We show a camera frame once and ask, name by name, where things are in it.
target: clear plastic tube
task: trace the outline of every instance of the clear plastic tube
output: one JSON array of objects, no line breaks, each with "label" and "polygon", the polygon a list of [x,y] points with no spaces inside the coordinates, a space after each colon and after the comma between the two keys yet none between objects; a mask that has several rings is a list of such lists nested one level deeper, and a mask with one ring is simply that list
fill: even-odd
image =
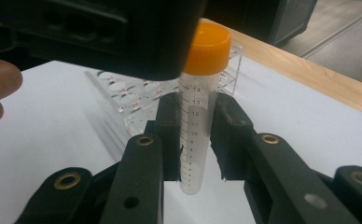
[{"label": "clear plastic tube", "polygon": [[179,78],[181,190],[186,194],[196,194],[202,186],[218,81],[219,74],[183,73]]}]

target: white table surface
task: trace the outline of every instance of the white table surface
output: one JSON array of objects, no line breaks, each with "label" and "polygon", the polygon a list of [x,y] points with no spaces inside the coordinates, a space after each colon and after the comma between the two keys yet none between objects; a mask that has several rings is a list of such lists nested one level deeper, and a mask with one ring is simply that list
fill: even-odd
[{"label": "white table surface", "polygon": [[[85,67],[51,62],[23,72],[19,91],[2,101],[0,224],[13,223],[51,174],[74,166],[94,175],[119,161],[127,134],[103,113]],[[275,133],[311,168],[333,176],[362,166],[362,113],[243,58],[235,99],[259,133]],[[220,179],[209,150],[201,191],[165,184],[164,222],[255,223],[243,182]]]}]

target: centrifuge tube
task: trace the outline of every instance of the centrifuge tube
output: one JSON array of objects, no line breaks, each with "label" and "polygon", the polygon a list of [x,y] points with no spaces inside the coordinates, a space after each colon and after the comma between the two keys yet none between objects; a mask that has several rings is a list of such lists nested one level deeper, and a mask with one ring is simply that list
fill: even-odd
[{"label": "centrifuge tube", "polygon": [[178,79],[181,190],[186,194],[196,194],[202,186],[219,73],[228,66],[229,55],[228,30],[216,24],[200,23],[184,72]]}]

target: gray floor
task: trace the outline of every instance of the gray floor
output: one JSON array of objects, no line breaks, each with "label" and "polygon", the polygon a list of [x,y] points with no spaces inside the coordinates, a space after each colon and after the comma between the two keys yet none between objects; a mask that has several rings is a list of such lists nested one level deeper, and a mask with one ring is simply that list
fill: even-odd
[{"label": "gray floor", "polygon": [[307,30],[282,49],[362,81],[362,0],[318,0]]}]

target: orange cap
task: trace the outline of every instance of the orange cap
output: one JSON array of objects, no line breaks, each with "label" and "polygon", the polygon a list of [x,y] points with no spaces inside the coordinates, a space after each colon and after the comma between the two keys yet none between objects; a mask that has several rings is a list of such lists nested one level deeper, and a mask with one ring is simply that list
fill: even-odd
[{"label": "orange cap", "polygon": [[210,76],[222,72],[229,62],[230,33],[222,26],[201,22],[190,46],[184,72]]}]

